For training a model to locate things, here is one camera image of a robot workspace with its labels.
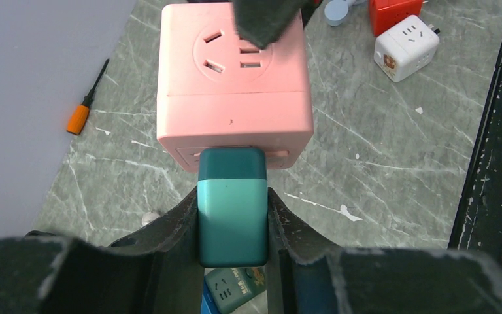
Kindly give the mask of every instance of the pink power adapter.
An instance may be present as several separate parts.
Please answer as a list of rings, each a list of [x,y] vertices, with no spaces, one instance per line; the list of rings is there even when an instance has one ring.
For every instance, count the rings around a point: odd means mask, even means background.
[[[301,15],[266,50],[240,38],[231,3],[162,12],[157,138],[186,170],[210,147],[256,147],[291,167],[313,134]]]

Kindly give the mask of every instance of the white power adapter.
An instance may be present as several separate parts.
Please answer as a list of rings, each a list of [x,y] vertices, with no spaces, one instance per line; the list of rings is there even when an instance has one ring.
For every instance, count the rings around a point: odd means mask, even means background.
[[[411,15],[376,38],[374,61],[399,82],[432,61],[440,38],[416,15]]]

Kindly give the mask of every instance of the red object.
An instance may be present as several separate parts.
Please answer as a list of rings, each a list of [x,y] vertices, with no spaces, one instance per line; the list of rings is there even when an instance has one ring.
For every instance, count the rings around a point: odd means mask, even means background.
[[[423,0],[369,0],[374,36],[380,36],[407,16],[420,15],[422,3]]]

